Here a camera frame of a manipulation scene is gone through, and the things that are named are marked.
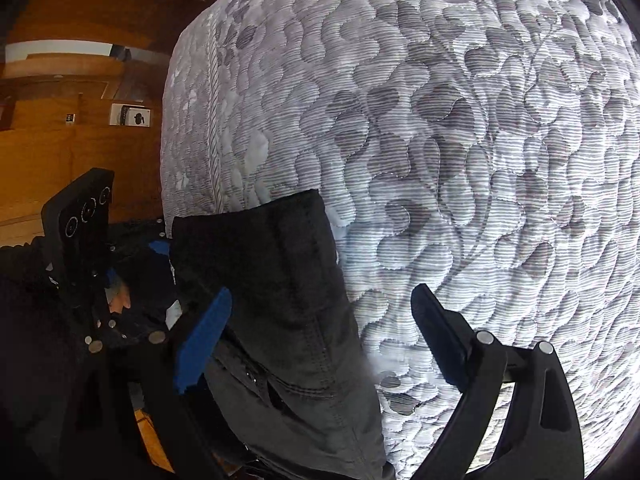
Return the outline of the person's left hand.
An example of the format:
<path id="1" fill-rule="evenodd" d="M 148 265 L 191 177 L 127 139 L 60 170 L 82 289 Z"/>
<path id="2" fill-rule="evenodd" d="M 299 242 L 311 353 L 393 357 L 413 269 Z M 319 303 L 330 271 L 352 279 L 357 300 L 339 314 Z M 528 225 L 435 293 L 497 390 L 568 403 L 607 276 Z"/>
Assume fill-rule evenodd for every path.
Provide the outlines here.
<path id="1" fill-rule="evenodd" d="M 123 310 L 131 308 L 129 288 L 125 283 L 118 283 L 107 289 L 108 310 L 111 313 L 122 314 Z"/>

